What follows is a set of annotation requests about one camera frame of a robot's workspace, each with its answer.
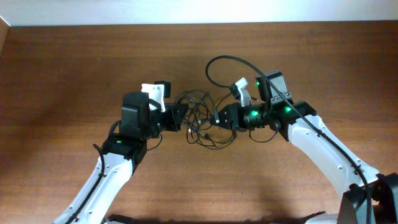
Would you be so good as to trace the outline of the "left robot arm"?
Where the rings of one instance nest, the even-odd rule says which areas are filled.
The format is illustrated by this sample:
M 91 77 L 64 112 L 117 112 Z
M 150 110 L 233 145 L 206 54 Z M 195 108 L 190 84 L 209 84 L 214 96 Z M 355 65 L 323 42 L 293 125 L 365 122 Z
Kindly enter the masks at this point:
M 186 103 L 161 105 L 148 93 L 124 95 L 121 119 L 109 129 L 93 172 L 68 208 L 54 223 L 102 223 L 123 185 L 143 160 L 147 142 L 163 131 L 177 132 L 188 111 Z

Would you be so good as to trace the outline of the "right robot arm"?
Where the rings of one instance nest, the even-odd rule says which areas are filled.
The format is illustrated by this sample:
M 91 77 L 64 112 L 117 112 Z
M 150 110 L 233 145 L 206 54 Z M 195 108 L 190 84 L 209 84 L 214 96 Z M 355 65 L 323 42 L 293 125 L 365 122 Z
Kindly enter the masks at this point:
M 269 126 L 303 151 L 331 182 L 341 200 L 337 214 L 318 212 L 302 223 L 397 223 L 397 174 L 381 174 L 352 153 L 306 102 L 294 103 L 283 74 L 256 78 L 261 104 L 251 103 L 242 78 L 230 86 L 238 102 L 225 106 L 212 124 L 233 131 Z

